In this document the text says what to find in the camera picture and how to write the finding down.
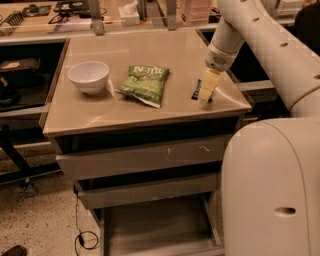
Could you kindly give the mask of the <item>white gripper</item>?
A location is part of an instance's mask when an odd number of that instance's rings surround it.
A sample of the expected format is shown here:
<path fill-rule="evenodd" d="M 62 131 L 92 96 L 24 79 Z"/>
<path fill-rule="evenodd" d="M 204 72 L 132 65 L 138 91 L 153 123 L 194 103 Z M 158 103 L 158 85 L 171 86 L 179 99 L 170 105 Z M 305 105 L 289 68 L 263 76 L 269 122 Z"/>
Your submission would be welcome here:
<path fill-rule="evenodd" d="M 218 85 L 221 73 L 228 70 L 237 57 L 236 53 L 226 53 L 210 43 L 207 47 L 205 63 L 208 69 L 202 79 L 199 99 L 208 102 Z"/>

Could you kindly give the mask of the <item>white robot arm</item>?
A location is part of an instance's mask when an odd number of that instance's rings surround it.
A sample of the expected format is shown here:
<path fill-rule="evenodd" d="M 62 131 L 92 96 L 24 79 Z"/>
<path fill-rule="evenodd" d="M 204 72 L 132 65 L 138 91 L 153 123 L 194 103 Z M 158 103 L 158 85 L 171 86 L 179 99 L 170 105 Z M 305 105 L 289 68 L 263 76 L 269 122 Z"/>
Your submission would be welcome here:
<path fill-rule="evenodd" d="M 320 59 L 261 0 L 218 0 L 206 64 L 231 67 L 249 45 L 287 118 L 238 130 L 222 162 L 225 256 L 320 256 Z"/>

